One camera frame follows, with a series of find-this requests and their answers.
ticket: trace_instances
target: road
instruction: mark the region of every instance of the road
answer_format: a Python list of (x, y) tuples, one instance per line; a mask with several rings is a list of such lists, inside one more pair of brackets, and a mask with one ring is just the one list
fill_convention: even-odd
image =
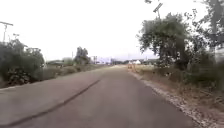
[(196, 127), (190, 117), (126, 69), (110, 68), (98, 83), (64, 106), (10, 128)]

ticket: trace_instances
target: overcast sky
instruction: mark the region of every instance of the overcast sky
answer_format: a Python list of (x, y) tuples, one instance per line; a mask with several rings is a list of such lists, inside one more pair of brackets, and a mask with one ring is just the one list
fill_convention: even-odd
[[(193, 0), (161, 0), (161, 17), (169, 12), (198, 11)], [(78, 46), (89, 56), (154, 58), (151, 51), (141, 55), (135, 35), (143, 20), (154, 19), (158, 5), (144, 0), (0, 0), (0, 21), (14, 24), (8, 35), (20, 34), (22, 43), (42, 50), (45, 60), (71, 57)], [(4, 26), (0, 24), (0, 40)]]

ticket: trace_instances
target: bush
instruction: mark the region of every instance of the bush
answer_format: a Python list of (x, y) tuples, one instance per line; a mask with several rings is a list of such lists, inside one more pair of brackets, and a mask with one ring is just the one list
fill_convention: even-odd
[(41, 77), (40, 80), (43, 81), (56, 78), (58, 75), (61, 74), (61, 71), (59, 68), (46, 68), (43, 69), (42, 72), (40, 71), (39, 73)]
[(74, 66), (64, 67), (61, 69), (60, 75), (67, 75), (77, 72), (77, 69)]

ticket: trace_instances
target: green tree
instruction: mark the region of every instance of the green tree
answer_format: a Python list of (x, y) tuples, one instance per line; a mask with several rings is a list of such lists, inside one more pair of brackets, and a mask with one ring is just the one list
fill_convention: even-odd
[(188, 25), (180, 14), (168, 14), (165, 19), (144, 21), (139, 35), (141, 51), (150, 49), (159, 56), (160, 66), (168, 66), (173, 61), (180, 69), (185, 69), (189, 61), (186, 47)]
[(69, 57), (63, 58), (62, 61), (63, 61), (64, 66), (73, 66), (73, 64), (74, 64), (73, 59), (69, 58)]
[(78, 47), (74, 62), (77, 65), (86, 65), (90, 63), (90, 58), (88, 57), (88, 51), (85, 48)]
[(29, 48), (18, 39), (0, 43), (0, 75), (8, 86), (38, 81), (35, 73), (42, 69), (43, 64), (38, 48)]

